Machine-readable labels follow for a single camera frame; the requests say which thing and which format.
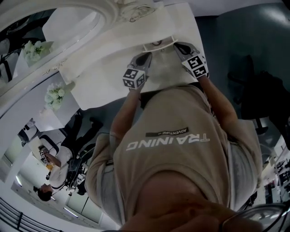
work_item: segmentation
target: black chair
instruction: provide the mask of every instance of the black chair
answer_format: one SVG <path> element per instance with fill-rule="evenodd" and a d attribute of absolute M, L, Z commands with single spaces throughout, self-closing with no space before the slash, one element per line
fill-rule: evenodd
<path fill-rule="evenodd" d="M 242 97 L 233 99 L 236 104 L 241 104 L 242 119 L 256 119 L 256 131 L 261 135 L 268 127 L 262 127 L 260 118 L 269 117 L 290 149 L 290 107 L 286 103 L 290 100 L 290 93 L 283 87 L 281 79 L 268 72 L 262 71 L 255 75 L 252 58 L 249 55 L 246 58 L 251 73 L 246 81 L 236 78 L 233 72 L 228 74 L 231 81 L 244 86 Z"/>

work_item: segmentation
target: railing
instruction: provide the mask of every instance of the railing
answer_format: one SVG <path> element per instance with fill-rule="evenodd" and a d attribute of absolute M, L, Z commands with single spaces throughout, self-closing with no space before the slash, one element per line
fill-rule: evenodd
<path fill-rule="evenodd" d="M 21 232 L 62 232 L 25 216 L 2 198 L 0 198 L 0 220 Z"/>

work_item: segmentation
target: ceiling light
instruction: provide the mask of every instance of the ceiling light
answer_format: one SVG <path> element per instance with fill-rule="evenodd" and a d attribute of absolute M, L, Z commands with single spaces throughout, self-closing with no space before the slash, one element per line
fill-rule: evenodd
<path fill-rule="evenodd" d="M 18 176 L 16 176 L 16 180 L 17 180 L 18 184 L 22 187 L 22 183 L 21 183 L 21 181 L 19 180 Z"/>
<path fill-rule="evenodd" d="M 72 213 L 72 212 L 70 212 L 70 213 L 71 213 L 73 216 L 75 216 L 76 218 L 78 218 L 78 216 L 75 215 L 74 213 Z"/>

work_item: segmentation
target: flower bouquet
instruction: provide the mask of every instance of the flower bouquet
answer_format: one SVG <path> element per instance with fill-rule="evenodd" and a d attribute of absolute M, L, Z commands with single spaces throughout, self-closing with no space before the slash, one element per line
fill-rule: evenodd
<path fill-rule="evenodd" d="M 37 41 L 35 44 L 28 41 L 28 43 L 23 47 L 23 55 L 28 66 L 33 65 L 48 54 L 49 48 L 45 46 L 45 43 L 41 43 L 40 41 Z"/>
<path fill-rule="evenodd" d="M 52 109 L 53 111 L 57 111 L 62 104 L 65 93 L 66 91 L 64 90 L 62 84 L 50 84 L 44 98 L 46 107 Z"/>

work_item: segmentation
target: beige t-shirt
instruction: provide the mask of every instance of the beige t-shirt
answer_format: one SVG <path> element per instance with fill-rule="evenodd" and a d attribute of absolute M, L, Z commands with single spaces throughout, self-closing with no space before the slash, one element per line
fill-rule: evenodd
<path fill-rule="evenodd" d="M 126 218 L 133 215 L 144 182 L 163 170 L 184 174 L 208 200 L 229 206 L 228 135 L 248 150 L 258 176 L 261 175 L 261 151 L 255 128 L 252 122 L 244 122 L 237 121 L 226 131 L 222 130 L 211 114 L 205 95 L 193 86 L 156 94 L 113 157 Z M 101 160 L 109 159 L 109 150 L 103 149 L 93 160 L 87 186 L 96 181 L 93 173 Z M 88 195 L 94 198 L 96 192 L 89 189 Z"/>

